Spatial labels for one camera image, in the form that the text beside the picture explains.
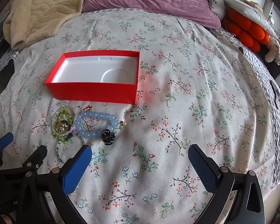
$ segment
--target checkered fabric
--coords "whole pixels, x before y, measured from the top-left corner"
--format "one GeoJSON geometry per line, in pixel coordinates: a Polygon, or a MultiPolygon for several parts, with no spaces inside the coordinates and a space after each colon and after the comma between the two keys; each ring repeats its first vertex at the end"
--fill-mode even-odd
{"type": "Polygon", "coordinates": [[[10,60],[15,60],[19,53],[17,50],[7,50],[0,59],[0,71],[8,65],[10,60]]]}
{"type": "Polygon", "coordinates": [[[270,85],[270,80],[273,80],[267,68],[261,63],[259,59],[257,59],[254,54],[240,47],[240,50],[250,62],[260,85],[263,88],[263,91],[267,97],[267,101],[269,103],[269,107],[271,109],[272,122],[274,127],[274,136],[275,136],[275,170],[273,175],[273,184],[278,185],[280,183],[280,104],[279,108],[276,108],[275,105],[275,95],[270,85]]]}

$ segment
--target orange stuffed toy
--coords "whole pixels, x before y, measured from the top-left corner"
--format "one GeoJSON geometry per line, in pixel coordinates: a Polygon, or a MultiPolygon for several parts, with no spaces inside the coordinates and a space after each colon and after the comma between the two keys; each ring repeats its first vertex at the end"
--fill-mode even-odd
{"type": "Polygon", "coordinates": [[[261,26],[244,17],[234,9],[227,11],[228,18],[222,20],[222,27],[230,33],[235,34],[236,38],[243,45],[249,47],[252,51],[260,51],[260,44],[269,43],[269,35],[261,26]]]}

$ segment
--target jewelry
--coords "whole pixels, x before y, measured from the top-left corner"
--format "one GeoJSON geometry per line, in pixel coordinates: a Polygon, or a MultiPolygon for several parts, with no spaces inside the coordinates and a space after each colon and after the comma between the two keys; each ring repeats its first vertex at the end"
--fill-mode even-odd
{"type": "Polygon", "coordinates": [[[126,125],[127,124],[121,120],[120,123],[119,123],[119,129],[123,130],[126,125]]]}
{"type": "Polygon", "coordinates": [[[87,108],[83,109],[80,114],[77,115],[77,120],[75,121],[75,127],[77,130],[78,135],[85,137],[85,138],[92,138],[96,136],[101,136],[105,145],[111,145],[115,139],[114,128],[118,125],[118,121],[116,120],[115,115],[101,113],[101,112],[94,112],[92,111],[92,107],[87,106],[87,108]],[[98,118],[109,120],[110,125],[107,129],[98,129],[92,130],[90,132],[86,132],[83,130],[83,126],[81,125],[81,119],[83,117],[87,118],[98,118]]]}
{"type": "Polygon", "coordinates": [[[62,138],[75,131],[74,123],[77,118],[76,110],[71,106],[61,107],[52,117],[51,127],[53,136],[62,141],[62,138]],[[74,112],[74,118],[70,115],[67,109],[71,109],[74,112]]]}
{"type": "MultiPolygon", "coordinates": [[[[82,138],[81,136],[79,136],[79,138],[81,139],[82,144],[85,145],[85,141],[83,140],[83,138],[82,138]]],[[[56,152],[57,152],[58,160],[61,161],[62,163],[65,163],[66,161],[63,161],[63,160],[61,159],[60,155],[59,155],[59,146],[60,146],[61,143],[62,143],[62,141],[59,141],[59,142],[57,143],[56,152]]]]}

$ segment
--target green gem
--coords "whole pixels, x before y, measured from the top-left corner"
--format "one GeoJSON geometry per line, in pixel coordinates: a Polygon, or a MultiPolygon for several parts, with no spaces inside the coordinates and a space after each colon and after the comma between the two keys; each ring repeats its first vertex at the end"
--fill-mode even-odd
{"type": "Polygon", "coordinates": [[[61,120],[61,123],[68,125],[68,122],[66,120],[61,120]]]}

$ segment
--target blue gripper pad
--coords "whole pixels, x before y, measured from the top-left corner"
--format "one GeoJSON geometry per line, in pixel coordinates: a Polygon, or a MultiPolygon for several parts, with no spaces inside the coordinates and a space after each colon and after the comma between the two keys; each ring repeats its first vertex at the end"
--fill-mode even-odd
{"type": "Polygon", "coordinates": [[[215,194],[218,188],[218,178],[194,145],[189,147],[188,157],[206,191],[215,194]]]}
{"type": "Polygon", "coordinates": [[[73,163],[70,169],[63,177],[63,191],[66,195],[75,191],[80,179],[82,178],[86,168],[88,167],[91,158],[92,150],[90,146],[82,146],[77,154],[71,158],[73,163]]]}
{"type": "Polygon", "coordinates": [[[3,136],[0,139],[0,152],[12,142],[13,142],[13,134],[12,133],[7,133],[5,136],[3,136]]]}

